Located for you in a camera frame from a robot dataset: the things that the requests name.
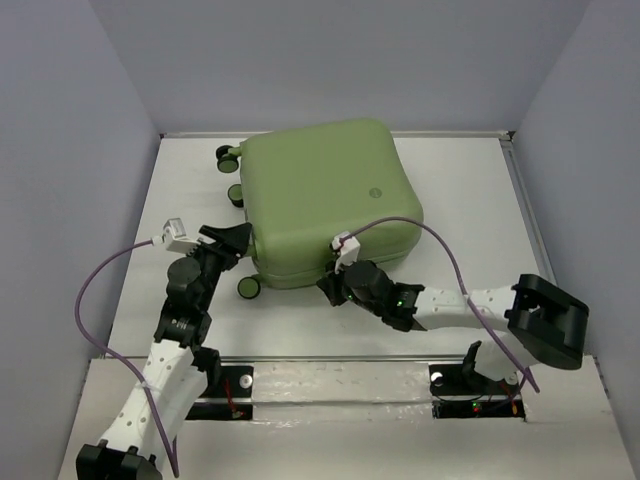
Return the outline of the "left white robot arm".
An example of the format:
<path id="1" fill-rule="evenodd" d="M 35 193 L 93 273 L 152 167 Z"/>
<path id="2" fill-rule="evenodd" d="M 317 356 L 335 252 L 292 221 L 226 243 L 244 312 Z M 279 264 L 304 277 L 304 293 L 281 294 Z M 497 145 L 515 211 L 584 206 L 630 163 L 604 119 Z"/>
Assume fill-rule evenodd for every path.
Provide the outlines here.
<path id="1" fill-rule="evenodd" d="M 214 228 L 204 225 L 201 239 L 189 238 L 182 221 L 168 220 L 163 232 L 147 240 L 178 254 L 167 270 L 166 298 L 142 368 L 80 332 L 94 346 L 121 361 L 136 383 L 121 410 L 96 444 L 85 444 L 76 457 L 80 479 L 159 479 L 168 463 L 179 472 L 177 435 L 183 423 L 201 418 L 200 398 L 220 398 L 212 411 L 229 420 L 248 416 L 234 403 L 236 392 L 248 393 L 237 374 L 224 369 L 220 354 L 205 347 L 212 318 L 209 307 L 223 272 L 234 268 L 249 249 L 252 226 Z"/>

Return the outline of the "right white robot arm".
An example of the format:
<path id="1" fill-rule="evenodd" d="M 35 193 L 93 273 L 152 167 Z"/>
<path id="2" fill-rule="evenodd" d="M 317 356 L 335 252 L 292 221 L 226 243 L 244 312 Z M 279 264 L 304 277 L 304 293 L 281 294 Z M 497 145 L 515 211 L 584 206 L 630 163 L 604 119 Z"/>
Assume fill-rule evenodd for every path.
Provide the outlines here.
<path id="1" fill-rule="evenodd" d="M 460 368 L 462 384 L 482 392 L 537 364 L 581 368 L 589 307 L 535 274 L 512 286 L 467 292 L 395 282 L 372 261 L 329 266 L 317 281 L 328 302 L 350 302 L 400 331 L 480 329 Z"/>

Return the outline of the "green hard-shell suitcase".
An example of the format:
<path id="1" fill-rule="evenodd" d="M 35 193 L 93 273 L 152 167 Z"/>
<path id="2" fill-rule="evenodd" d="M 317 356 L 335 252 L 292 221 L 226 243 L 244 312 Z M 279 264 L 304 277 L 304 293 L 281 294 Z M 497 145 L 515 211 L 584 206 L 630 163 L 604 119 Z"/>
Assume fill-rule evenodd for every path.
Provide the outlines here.
<path id="1" fill-rule="evenodd" d="M 381 267 L 402 262 L 420 239 L 422 204 L 379 120 L 253 135 L 215 156 L 219 171 L 239 174 L 228 197 L 253 226 L 249 256 L 264 287 L 314 285 L 339 234 L 355 234 L 360 258 Z"/>

